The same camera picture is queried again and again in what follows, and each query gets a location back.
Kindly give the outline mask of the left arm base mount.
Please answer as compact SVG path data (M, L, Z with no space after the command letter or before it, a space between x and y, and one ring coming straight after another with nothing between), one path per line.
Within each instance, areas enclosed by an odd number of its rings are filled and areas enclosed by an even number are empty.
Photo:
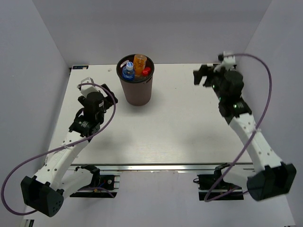
M77 166L73 172L78 170L90 170L93 177L89 185L83 186L81 189L71 194L71 198L115 198L120 185L120 175L116 172L108 172L104 170L95 170L96 166L85 165L84 168Z

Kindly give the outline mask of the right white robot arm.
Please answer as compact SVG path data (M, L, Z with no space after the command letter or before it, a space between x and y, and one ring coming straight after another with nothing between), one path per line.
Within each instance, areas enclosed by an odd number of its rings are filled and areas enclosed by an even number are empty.
M232 163L217 166L207 182L200 180L200 188L207 190L205 201L217 200L238 188L247 189L256 201L289 193L296 168L286 164L266 141L252 110L242 98L243 76L235 66L216 71L216 64L203 64L193 72L194 84L199 85L205 77L204 87L210 87L219 99L219 112L235 131L244 145L253 171L242 169Z

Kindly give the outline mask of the clear bottle red label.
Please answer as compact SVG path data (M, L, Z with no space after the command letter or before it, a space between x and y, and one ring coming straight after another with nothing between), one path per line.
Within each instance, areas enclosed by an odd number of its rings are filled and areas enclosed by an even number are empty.
M150 71L151 71L151 68L150 68L150 67L144 68L144 69L142 70L142 76L143 76L143 77L147 77L147 76L149 75Z

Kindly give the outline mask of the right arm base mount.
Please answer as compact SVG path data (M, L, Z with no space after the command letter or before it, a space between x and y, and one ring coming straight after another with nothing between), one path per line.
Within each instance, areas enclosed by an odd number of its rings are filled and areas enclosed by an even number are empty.
M214 172L211 174L199 174L197 178L193 180L193 183L198 186L199 200L204 201L206 194L208 193L211 186L216 182L216 180L222 175L221 171L230 164L224 163L223 165L217 166ZM211 191L210 195L207 197L208 200L222 195L228 191L232 190L231 193L216 199L216 201L241 201L244 200L244 192L242 188L221 180L216 187Z

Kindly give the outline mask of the orange juice bottle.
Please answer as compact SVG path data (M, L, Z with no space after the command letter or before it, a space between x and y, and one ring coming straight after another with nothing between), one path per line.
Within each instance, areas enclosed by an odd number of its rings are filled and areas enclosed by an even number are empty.
M147 57L143 54L136 54L134 56L133 64L134 64L134 71L136 76L141 75L142 71L145 68L146 61L147 61Z

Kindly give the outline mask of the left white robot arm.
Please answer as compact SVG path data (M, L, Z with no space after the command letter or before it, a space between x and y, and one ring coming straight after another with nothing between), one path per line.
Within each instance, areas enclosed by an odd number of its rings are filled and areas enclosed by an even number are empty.
M80 109L62 142L62 150L54 152L33 177L24 177L21 190L27 206L53 217L63 201L79 189L94 189L101 185L100 170L93 165L79 166L70 176L65 173L93 136L107 127L104 115L115 107L118 99L106 84L86 82L78 86Z

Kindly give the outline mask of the Pocari Sweat blue bottle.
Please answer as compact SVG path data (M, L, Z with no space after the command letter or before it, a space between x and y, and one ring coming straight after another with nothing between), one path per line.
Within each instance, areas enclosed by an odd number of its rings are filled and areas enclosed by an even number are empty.
M129 61L124 67L122 71L122 76L126 80L134 80L135 77L135 71L134 71L134 64Z

